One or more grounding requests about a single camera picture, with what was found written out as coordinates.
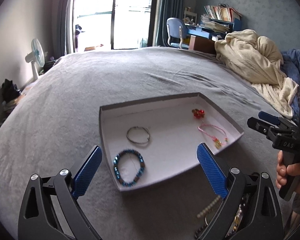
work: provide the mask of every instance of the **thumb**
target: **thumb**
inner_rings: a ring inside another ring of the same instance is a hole
[[[300,175],[300,163],[291,164],[287,167],[287,174],[290,176]]]

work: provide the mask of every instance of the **silver bracelet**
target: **silver bracelet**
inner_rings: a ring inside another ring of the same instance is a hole
[[[132,139],[129,138],[129,132],[132,130],[132,129],[142,129],[144,130],[147,134],[148,134],[148,137],[147,137],[147,141],[146,142],[136,142]],[[144,127],[138,127],[138,126],[134,126],[134,127],[131,127],[128,131],[127,131],[127,139],[132,142],[132,143],[135,143],[135,144],[146,144],[150,141],[150,133],[149,133],[149,130],[147,128],[144,128]]]

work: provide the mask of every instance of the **crumpled blanket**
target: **crumpled blanket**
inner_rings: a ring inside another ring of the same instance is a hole
[[[275,43],[254,30],[228,33],[215,42],[217,59],[242,76],[280,114],[293,117],[298,85],[280,70],[283,58]]]
[[[294,82],[300,85],[300,49],[290,49],[282,51],[283,65],[281,70],[290,77]],[[298,99],[295,97],[291,104],[294,111],[292,120],[299,123],[299,105]]]

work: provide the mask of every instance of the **pink cord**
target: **pink cord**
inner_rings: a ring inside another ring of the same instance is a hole
[[[221,143],[221,142],[219,141],[219,139],[218,139],[217,137],[215,137],[214,135],[210,135],[210,134],[208,134],[207,132],[205,132],[204,130],[202,130],[202,129],[201,129],[202,126],[204,126],[204,127],[214,127],[214,128],[216,128],[216,129],[221,130],[221,131],[224,133],[224,135],[225,135],[225,142],[228,142],[227,133],[225,132],[225,130],[223,130],[222,128],[220,128],[220,127],[218,127],[218,126],[216,126],[216,125],[213,125],[213,124],[205,124],[205,123],[203,123],[203,124],[201,124],[200,126],[198,126],[199,131],[201,131],[201,132],[203,132],[205,135],[209,136],[209,137],[215,142],[216,148],[219,149],[221,146],[226,145],[226,143]]]

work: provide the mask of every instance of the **chair seat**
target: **chair seat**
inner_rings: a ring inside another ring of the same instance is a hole
[[[174,42],[172,42],[172,43],[171,43],[171,46],[172,46],[172,47],[175,47],[175,48],[179,48],[179,43],[174,43]],[[183,49],[189,49],[189,45],[187,45],[187,44],[182,44],[182,48],[183,48]]]

